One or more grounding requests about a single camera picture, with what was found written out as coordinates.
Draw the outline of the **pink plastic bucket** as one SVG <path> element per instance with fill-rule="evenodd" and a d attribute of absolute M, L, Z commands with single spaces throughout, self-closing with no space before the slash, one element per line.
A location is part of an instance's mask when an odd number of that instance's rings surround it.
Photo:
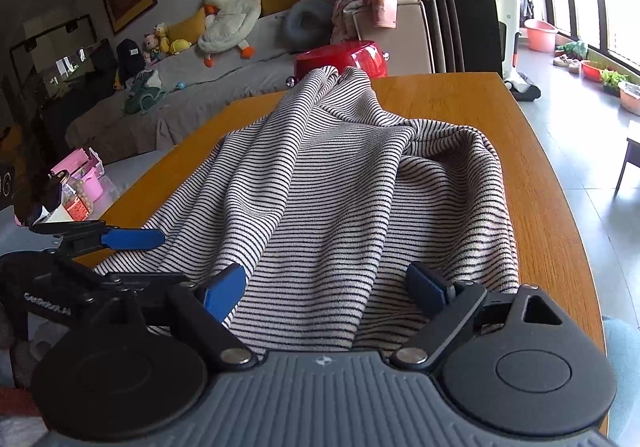
<path fill-rule="evenodd" d="M 527 19 L 524 23 L 527 31 L 528 47 L 530 50 L 553 54 L 556 47 L 558 29 L 545 21 Z"/>

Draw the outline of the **grey striped knit garment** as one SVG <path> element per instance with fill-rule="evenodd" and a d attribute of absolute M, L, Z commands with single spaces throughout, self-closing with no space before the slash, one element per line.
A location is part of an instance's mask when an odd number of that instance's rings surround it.
<path fill-rule="evenodd" d="M 413 262 L 518 289 L 489 140 L 385 111 L 354 68 L 311 71 L 270 115 L 224 136 L 148 225 L 163 245 L 118 252 L 99 273 L 204 281 L 241 265 L 246 289 L 227 326 L 256 353 L 397 349 L 425 321 L 406 291 Z"/>

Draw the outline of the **grey covered sofa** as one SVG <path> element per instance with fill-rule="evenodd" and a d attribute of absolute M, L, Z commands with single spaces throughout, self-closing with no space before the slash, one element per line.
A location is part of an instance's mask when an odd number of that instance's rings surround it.
<path fill-rule="evenodd" d="M 90 147 L 105 163 L 169 149 L 233 101 L 288 89 L 285 80 L 293 75 L 300 54 L 291 52 L 282 38 L 290 9 L 256 22 L 248 37 L 255 49 L 250 59 L 232 49 L 216 55 L 207 68 L 192 47 L 154 64 L 148 70 L 157 70 L 166 90 L 159 103 L 148 112 L 126 114 L 127 85 L 70 123 L 66 144 Z"/>

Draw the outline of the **grey neck pillow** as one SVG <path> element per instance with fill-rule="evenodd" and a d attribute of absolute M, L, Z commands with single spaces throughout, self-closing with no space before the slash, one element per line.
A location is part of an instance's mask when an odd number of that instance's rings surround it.
<path fill-rule="evenodd" d="M 291 52 L 304 52 L 330 42 L 333 7 L 324 0 L 300 0 L 286 14 L 282 38 Z"/>

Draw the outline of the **red round stool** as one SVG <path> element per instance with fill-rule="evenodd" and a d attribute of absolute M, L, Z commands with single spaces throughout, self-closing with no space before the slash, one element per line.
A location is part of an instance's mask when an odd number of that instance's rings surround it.
<path fill-rule="evenodd" d="M 294 87 L 312 70 L 334 66 L 342 73 L 352 66 L 363 70 L 370 78 L 386 77 L 388 55 L 372 40 L 345 40 L 299 54 L 294 62 L 294 72 L 285 80 L 287 88 Z"/>

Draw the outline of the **white goose plush toy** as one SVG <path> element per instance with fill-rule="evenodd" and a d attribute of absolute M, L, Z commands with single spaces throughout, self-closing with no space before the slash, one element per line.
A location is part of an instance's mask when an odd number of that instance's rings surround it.
<path fill-rule="evenodd" d="M 254 56 L 247 37 L 262 13 L 262 0 L 204 0 L 205 31 L 198 38 L 198 49 L 207 68 L 214 55 L 238 48 L 242 59 Z"/>

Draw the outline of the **green dinosaur plush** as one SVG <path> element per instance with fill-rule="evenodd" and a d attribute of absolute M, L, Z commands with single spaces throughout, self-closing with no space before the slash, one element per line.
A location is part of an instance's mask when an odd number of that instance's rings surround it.
<path fill-rule="evenodd" d="M 166 95 L 157 70 L 143 70 L 131 83 L 124 104 L 126 114 L 150 111 Z"/>

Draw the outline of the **small wooden stool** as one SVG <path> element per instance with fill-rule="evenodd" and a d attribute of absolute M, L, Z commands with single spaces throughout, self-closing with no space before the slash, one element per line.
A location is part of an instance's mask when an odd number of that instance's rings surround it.
<path fill-rule="evenodd" d="M 620 191 L 620 186 L 622 185 L 622 181 L 624 179 L 626 168 L 628 165 L 640 167 L 640 142 L 636 138 L 631 136 L 627 138 L 627 148 L 622 167 L 620 168 L 620 175 L 618 175 L 618 179 L 616 182 L 614 196 L 617 196 L 617 193 Z"/>

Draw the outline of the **pink basin with plants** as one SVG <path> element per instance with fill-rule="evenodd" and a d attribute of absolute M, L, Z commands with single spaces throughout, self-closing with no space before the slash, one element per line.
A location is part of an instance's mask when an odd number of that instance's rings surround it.
<path fill-rule="evenodd" d="M 640 86 L 628 81 L 618 83 L 620 105 L 634 115 L 640 115 Z"/>

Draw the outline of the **red plastic basin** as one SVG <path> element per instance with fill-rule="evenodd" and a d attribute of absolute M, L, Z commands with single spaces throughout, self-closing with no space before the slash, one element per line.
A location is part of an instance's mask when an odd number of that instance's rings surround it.
<path fill-rule="evenodd" d="M 585 80 L 594 83 L 602 82 L 602 69 L 599 68 L 595 62 L 582 60 L 580 63 L 580 73 Z"/>

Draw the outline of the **white vacuum cleaner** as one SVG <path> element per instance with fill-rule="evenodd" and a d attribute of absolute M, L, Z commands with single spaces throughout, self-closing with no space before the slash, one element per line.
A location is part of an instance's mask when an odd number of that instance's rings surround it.
<path fill-rule="evenodd" d="M 498 27 L 502 43 L 502 78 L 516 101 L 531 102 L 541 96 L 540 89 L 518 72 L 520 6 L 517 0 L 496 0 Z"/>

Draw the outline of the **pink storage box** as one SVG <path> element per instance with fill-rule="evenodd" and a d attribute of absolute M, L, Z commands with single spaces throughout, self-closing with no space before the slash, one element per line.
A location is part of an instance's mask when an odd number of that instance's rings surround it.
<path fill-rule="evenodd" d="M 99 155 L 92 148 L 77 148 L 58 162 L 52 173 L 61 178 L 62 207 L 68 216 L 74 222 L 88 219 L 104 193 L 104 167 Z"/>

